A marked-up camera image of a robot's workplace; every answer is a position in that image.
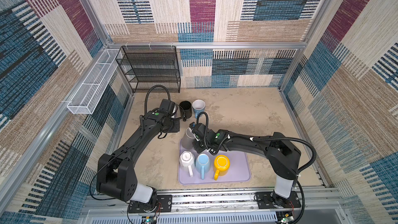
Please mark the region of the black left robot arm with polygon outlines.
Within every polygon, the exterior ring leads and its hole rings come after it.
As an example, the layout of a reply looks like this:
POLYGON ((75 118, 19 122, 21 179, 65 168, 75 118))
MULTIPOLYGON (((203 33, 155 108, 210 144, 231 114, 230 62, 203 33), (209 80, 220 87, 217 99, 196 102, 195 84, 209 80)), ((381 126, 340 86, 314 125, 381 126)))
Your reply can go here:
POLYGON ((172 117, 174 108, 173 101, 163 99, 159 108, 140 116, 139 128, 119 149, 99 158, 97 192, 124 202, 151 204, 155 200, 154 189, 138 182, 135 165, 152 139, 179 131, 179 120, 172 117))

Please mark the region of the light blue mug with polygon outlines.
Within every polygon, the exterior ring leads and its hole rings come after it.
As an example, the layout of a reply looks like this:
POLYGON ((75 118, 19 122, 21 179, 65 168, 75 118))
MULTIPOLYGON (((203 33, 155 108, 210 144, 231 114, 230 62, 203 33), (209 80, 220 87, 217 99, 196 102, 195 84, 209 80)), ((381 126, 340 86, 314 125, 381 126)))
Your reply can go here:
POLYGON ((201 180, 205 179, 205 175, 210 170, 210 159, 206 154, 199 154, 195 161, 195 168, 199 172, 201 180))

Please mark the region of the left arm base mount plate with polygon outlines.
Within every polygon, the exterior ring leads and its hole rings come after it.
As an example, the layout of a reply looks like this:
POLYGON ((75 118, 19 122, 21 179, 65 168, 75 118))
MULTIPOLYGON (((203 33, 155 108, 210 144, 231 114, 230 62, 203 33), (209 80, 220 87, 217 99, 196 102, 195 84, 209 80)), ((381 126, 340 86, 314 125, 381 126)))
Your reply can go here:
POLYGON ((169 213, 172 211, 172 203, 172 195, 158 195, 155 198, 152 198, 148 203, 132 201, 127 208, 127 213, 169 213))

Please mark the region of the teal blue patterned mug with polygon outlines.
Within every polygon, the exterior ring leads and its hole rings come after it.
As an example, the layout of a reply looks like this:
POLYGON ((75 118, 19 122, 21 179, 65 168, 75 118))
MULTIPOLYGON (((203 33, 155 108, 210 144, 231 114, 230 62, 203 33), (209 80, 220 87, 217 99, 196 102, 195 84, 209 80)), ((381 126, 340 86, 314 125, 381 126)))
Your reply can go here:
POLYGON ((202 112, 205 111, 205 106, 206 106, 205 102, 203 100, 200 100, 200 99, 195 100, 192 103, 192 108, 193 108, 193 111, 194 111, 195 118, 198 118, 199 113, 202 113, 202 112))

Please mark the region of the white mug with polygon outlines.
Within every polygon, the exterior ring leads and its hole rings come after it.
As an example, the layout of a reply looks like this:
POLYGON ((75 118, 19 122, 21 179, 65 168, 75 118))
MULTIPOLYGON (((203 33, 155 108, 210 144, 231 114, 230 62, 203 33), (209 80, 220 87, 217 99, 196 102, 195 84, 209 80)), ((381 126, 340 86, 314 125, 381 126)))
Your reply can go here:
POLYGON ((189 174, 190 177, 194 176, 195 159, 190 151, 184 151, 179 157, 180 168, 189 174))

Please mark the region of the grey mug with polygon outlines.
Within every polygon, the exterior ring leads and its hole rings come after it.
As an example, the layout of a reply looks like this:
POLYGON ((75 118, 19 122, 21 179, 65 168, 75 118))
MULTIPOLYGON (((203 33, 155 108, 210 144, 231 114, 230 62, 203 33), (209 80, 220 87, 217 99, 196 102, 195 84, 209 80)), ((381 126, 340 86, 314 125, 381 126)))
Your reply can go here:
POLYGON ((180 140, 180 144, 184 149, 192 149, 193 148, 193 142, 196 141, 195 135, 192 133, 191 128, 187 128, 185 130, 185 133, 180 140))

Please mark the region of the black mug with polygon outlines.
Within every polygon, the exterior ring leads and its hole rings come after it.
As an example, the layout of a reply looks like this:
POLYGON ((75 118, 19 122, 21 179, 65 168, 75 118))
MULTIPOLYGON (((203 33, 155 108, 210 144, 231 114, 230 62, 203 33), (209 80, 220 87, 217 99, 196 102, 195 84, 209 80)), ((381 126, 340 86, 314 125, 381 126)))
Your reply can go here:
POLYGON ((192 117, 192 104, 189 101, 182 101, 180 104, 180 113, 183 121, 192 117))

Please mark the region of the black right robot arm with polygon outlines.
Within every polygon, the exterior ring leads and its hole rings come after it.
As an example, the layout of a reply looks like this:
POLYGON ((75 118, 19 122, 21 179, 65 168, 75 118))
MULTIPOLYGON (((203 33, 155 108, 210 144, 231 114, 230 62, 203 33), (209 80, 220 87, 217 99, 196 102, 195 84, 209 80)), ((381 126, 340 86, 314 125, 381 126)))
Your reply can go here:
POLYGON ((206 130, 202 124, 194 127, 192 133, 196 139, 193 147, 198 153, 207 150, 215 156, 220 151, 240 151, 266 158, 276 174, 274 194, 283 199, 291 196, 299 174, 301 151, 283 134, 250 136, 228 130, 214 132, 206 130))

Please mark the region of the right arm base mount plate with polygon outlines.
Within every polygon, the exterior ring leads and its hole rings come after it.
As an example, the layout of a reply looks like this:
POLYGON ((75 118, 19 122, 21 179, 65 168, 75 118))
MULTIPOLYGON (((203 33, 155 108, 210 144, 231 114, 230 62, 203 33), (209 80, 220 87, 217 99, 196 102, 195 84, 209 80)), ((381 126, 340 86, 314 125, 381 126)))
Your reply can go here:
POLYGON ((277 195, 273 191, 256 192, 254 200, 258 204, 259 209, 272 209, 272 208, 301 208, 302 203, 295 191, 292 191, 290 197, 285 199, 277 195))

